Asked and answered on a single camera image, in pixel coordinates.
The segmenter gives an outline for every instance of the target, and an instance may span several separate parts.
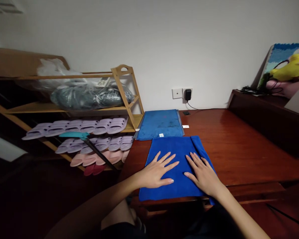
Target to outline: dark floor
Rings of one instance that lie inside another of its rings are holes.
[[[113,171],[84,177],[65,160],[31,162],[0,184],[0,238],[44,238],[63,216],[116,180]],[[283,201],[271,204],[299,220],[299,185]],[[149,235],[181,238],[195,211],[192,206],[147,220]],[[299,226],[273,213],[265,204],[243,207],[271,238],[299,238]]]

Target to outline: black shorts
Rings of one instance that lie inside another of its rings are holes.
[[[120,222],[111,225],[101,231],[101,238],[111,239],[143,239],[149,238],[144,232],[137,229],[135,226],[128,222]]]
[[[149,238],[128,222],[111,225],[102,230],[100,235],[101,238],[111,239]],[[202,213],[188,230],[187,235],[184,239],[244,238],[231,216],[220,204]]]

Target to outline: black cable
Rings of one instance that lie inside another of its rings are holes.
[[[188,101],[187,101],[187,104],[191,107],[191,108],[193,108],[193,109],[195,109],[195,110],[200,110],[200,109],[196,109],[196,108],[194,108],[194,107],[192,107],[189,103],[188,103]],[[211,108],[211,109],[202,109],[202,110],[224,110],[225,108]]]
[[[277,93],[282,92],[283,88],[281,88],[281,87],[275,88],[275,86],[278,83],[277,79],[272,79],[272,80],[276,80],[276,82],[275,82],[275,84],[273,85],[273,87],[271,89],[267,89],[267,88],[265,88],[265,89],[252,89],[249,86],[244,86],[240,90],[240,92],[243,93],[243,94],[249,94],[249,95],[272,95],[272,94],[277,94]]]

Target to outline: finger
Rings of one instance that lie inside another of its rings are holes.
[[[175,158],[176,154],[173,154],[168,159],[166,159],[164,162],[161,163],[162,166],[167,165],[170,161],[172,161]]]
[[[199,162],[200,165],[205,166],[203,161],[199,158],[199,156],[196,153],[194,153],[194,157],[197,159],[197,161]]]
[[[186,159],[189,162],[190,166],[192,166],[192,168],[194,170],[197,169],[197,165],[194,163],[194,161],[188,155],[186,155]]]
[[[160,180],[160,186],[169,185],[174,182],[174,179],[162,179]]]
[[[198,180],[193,174],[185,172],[184,175],[188,177],[191,181],[193,181],[196,185],[198,184]]]
[[[157,162],[158,156],[160,155],[160,151],[156,154],[155,158],[153,159],[152,162]]]
[[[197,167],[202,165],[201,164],[202,161],[198,160],[192,152],[190,152],[190,156],[192,157],[192,159],[193,159],[193,161],[194,161],[194,163],[196,164]]]
[[[207,161],[207,159],[202,157],[202,161],[206,164],[206,166],[210,169],[213,169],[212,166],[210,166],[209,162]]]
[[[163,162],[168,156],[170,155],[170,152],[168,152],[167,154],[165,154],[163,157],[161,157],[161,159],[160,160],[158,160],[157,162],[158,163],[161,163],[161,162]]]
[[[175,162],[175,163],[172,163],[172,164],[166,166],[166,167],[165,167],[165,171],[167,172],[167,171],[169,171],[169,170],[175,168],[178,164],[179,164],[179,161],[177,161],[177,162]]]

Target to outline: red wooden desk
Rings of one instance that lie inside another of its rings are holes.
[[[198,135],[208,153],[219,179],[236,197],[283,191],[279,184],[299,180],[299,159],[273,144],[261,133],[229,110],[190,110],[185,116],[180,111],[185,136]],[[151,140],[135,140],[120,174],[120,181],[140,171],[146,162]],[[133,203],[140,206],[163,205],[196,200],[194,197],[138,201],[138,190]]]

